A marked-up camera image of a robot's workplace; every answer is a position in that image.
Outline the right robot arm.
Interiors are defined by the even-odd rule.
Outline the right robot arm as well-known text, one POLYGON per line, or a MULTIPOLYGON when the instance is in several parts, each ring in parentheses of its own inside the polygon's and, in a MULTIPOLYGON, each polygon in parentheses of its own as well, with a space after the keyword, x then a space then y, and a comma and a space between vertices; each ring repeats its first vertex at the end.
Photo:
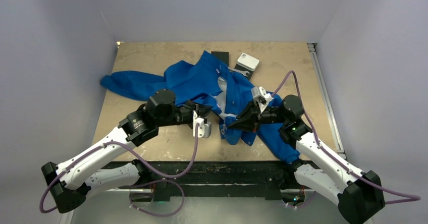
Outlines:
POLYGON ((230 129, 260 132, 261 126, 281 123, 281 140, 306 155, 319 169, 303 161, 295 161, 283 174, 289 187, 309 187, 334 203, 349 223, 365 223, 386 205, 380 177, 373 171, 364 172, 326 146, 303 120, 305 110, 296 95, 286 96, 279 106, 260 109, 251 100, 230 129))

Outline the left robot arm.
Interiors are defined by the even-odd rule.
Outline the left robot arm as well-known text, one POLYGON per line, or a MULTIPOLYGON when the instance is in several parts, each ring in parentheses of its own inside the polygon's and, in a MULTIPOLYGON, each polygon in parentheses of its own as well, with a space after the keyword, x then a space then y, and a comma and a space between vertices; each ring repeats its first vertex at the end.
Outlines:
POLYGON ((44 208, 47 195, 52 196, 55 210, 67 213, 87 198, 110 189, 155 185, 156 181, 150 181, 152 173, 158 175, 161 182, 174 184, 185 171, 172 175, 162 173, 138 154, 121 167, 107 169, 106 165, 126 152, 134 154, 137 147, 158 135, 160 127, 188 125, 194 140, 208 138, 211 124, 207 117, 211 109, 210 105, 191 99, 178 106, 173 91, 157 91, 88 149, 59 164, 48 162, 42 166, 47 187, 39 202, 40 212, 48 213, 44 208))

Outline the blue zip jacket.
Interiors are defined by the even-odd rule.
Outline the blue zip jacket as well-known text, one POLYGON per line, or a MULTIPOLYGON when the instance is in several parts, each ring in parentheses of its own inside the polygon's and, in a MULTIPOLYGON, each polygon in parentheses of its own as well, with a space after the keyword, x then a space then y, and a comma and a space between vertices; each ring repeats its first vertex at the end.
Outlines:
POLYGON ((104 76, 100 84, 109 91, 133 100, 147 101, 161 89, 175 93, 176 105, 186 100, 210 105, 220 117, 221 138, 230 145, 243 141, 251 146, 259 137, 271 153, 285 163, 298 159, 299 152, 285 144, 278 133, 281 124, 262 125, 258 132, 230 130, 231 123, 252 100, 254 85, 242 74, 230 72, 228 66, 204 51, 194 65, 179 61, 169 66, 162 76, 140 71, 118 71, 104 76))

